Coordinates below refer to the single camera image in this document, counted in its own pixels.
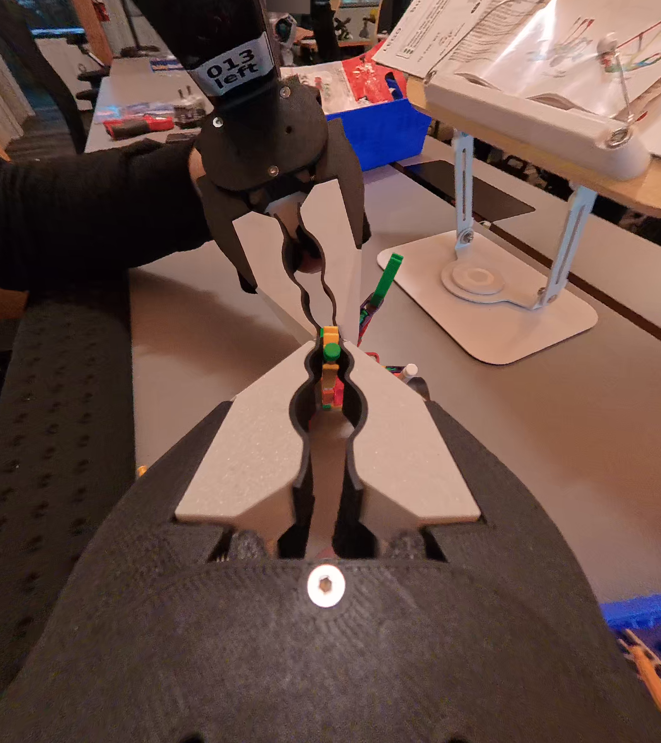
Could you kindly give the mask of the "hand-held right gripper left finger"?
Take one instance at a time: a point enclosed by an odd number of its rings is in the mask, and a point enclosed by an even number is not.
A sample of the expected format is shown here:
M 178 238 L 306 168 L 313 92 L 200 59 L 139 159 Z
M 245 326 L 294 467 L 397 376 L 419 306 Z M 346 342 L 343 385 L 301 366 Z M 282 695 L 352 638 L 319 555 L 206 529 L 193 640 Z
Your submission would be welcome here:
M 310 341 L 229 404 L 176 520 L 252 531 L 284 558 L 305 557 L 315 505 L 315 414 L 316 343 Z

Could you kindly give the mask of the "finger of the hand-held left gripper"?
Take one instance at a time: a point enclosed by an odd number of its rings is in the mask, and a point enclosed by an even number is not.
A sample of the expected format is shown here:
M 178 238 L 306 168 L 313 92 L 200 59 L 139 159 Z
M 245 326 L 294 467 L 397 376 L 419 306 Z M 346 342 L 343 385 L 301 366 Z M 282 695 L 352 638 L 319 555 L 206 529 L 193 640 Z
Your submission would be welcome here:
M 233 220 L 257 294 L 301 344 L 314 341 L 319 327 L 309 315 L 307 291 L 288 264 L 289 236 L 275 216 L 248 212 Z
M 356 246 L 337 179 L 315 185 L 298 208 L 299 225 L 322 258 L 320 288 L 310 312 L 318 325 L 336 325 L 357 344 L 360 333 L 362 251 Z

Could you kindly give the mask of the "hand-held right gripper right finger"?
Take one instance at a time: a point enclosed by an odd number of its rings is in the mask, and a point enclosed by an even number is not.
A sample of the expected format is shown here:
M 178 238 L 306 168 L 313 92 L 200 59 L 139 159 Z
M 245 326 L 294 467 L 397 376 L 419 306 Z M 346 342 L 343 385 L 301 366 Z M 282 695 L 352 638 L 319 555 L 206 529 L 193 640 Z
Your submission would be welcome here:
M 428 400 L 362 349 L 342 343 L 342 412 L 352 425 L 333 536 L 343 559 L 378 554 L 400 534 L 477 522 L 479 508 Z

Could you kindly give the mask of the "plain blue plastic bin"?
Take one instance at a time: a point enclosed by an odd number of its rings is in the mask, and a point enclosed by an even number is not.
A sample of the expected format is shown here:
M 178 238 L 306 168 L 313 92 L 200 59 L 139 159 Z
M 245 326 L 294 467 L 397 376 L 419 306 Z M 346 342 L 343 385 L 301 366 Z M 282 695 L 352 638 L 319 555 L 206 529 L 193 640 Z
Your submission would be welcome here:
M 342 121 L 363 172 L 418 156 L 432 121 L 407 99 L 327 114 L 326 118 Z

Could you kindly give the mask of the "colourful toy construction car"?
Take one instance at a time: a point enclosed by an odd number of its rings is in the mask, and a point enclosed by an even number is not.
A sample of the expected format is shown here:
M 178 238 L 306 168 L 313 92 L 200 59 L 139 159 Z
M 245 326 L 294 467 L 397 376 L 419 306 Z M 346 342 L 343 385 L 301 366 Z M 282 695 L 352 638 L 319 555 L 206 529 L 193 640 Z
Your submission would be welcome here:
M 371 321 L 382 304 L 393 284 L 403 262 L 403 256 L 392 253 L 384 266 L 380 280 L 374 291 L 360 307 L 357 345 L 360 346 Z M 324 410 L 340 411 L 344 398 L 344 383 L 339 377 L 339 360 L 341 358 L 340 331 L 336 326 L 325 326 L 320 330 L 322 340 L 323 365 L 320 381 L 320 403 Z M 408 385 L 424 400 L 430 400 L 426 381 L 419 376 L 418 367 L 409 363 L 405 366 L 385 365 L 384 369 Z

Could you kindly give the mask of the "person's left forearm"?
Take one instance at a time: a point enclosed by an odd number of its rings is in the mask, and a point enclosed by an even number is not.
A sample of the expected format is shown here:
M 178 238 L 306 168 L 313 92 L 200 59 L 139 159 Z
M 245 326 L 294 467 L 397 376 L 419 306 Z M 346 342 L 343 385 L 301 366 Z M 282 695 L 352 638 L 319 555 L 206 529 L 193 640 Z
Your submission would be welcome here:
M 98 279 L 211 241 L 191 142 L 0 158 L 0 288 Z

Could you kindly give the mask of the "person's left hand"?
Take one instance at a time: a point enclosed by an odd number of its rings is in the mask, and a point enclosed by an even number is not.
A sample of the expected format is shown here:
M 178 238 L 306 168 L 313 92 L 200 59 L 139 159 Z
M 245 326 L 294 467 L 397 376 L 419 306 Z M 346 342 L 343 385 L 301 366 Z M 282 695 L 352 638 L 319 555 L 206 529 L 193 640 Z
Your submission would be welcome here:
M 317 274 L 322 271 L 324 258 L 314 239 L 303 229 L 298 228 L 291 249 L 293 273 Z

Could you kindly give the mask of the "printed toy packaging bag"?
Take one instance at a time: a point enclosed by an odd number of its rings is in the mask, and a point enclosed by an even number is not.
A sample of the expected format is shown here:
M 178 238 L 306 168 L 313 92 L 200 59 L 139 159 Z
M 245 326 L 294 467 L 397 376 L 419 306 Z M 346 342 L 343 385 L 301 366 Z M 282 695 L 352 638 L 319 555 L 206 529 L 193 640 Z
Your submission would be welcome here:
M 343 61 L 283 67 L 281 76 L 296 76 L 302 84 L 316 88 L 327 117 L 405 99 L 404 75 L 376 63 L 376 51 L 373 48 Z

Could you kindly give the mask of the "red black tool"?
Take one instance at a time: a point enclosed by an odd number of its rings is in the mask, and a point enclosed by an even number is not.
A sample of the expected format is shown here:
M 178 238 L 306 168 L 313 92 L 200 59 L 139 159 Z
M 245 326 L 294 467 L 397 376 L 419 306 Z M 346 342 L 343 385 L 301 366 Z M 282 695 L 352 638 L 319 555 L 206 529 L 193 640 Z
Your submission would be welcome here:
M 175 128 L 172 116 L 140 115 L 103 121 L 104 130 L 114 141 L 129 140 L 142 135 L 168 132 Z

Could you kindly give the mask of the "white document stand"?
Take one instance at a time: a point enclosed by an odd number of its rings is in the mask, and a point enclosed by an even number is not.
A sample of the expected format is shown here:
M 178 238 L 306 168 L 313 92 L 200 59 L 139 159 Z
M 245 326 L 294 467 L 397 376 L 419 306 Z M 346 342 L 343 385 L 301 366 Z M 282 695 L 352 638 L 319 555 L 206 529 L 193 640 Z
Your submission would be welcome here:
M 409 76 L 409 101 L 454 128 L 456 227 L 378 255 L 403 256 L 395 278 L 470 356 L 507 365 L 593 328 L 596 311 L 567 289 L 571 264 L 597 195 L 661 218 L 661 158 L 641 141 L 658 87 L 618 117 L 559 108 L 458 75 Z M 474 226 L 474 141 L 572 183 L 548 276 Z

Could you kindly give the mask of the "black office chair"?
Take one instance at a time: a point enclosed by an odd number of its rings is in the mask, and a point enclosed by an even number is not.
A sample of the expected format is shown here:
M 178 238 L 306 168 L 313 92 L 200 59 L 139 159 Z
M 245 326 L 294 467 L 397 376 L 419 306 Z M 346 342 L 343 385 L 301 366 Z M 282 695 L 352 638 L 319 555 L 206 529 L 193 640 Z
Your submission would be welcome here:
M 55 102 L 65 119 L 76 153 L 84 153 L 87 133 L 75 98 L 39 49 L 17 2 L 0 1 L 0 38 Z

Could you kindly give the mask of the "toy models picture leaflet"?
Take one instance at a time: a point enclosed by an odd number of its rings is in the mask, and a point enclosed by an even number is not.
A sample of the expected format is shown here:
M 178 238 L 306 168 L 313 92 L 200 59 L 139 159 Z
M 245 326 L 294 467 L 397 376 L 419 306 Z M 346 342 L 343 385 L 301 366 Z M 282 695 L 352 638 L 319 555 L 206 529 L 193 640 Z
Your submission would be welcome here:
M 618 117 L 661 79 L 661 1 L 411 2 L 374 60 Z

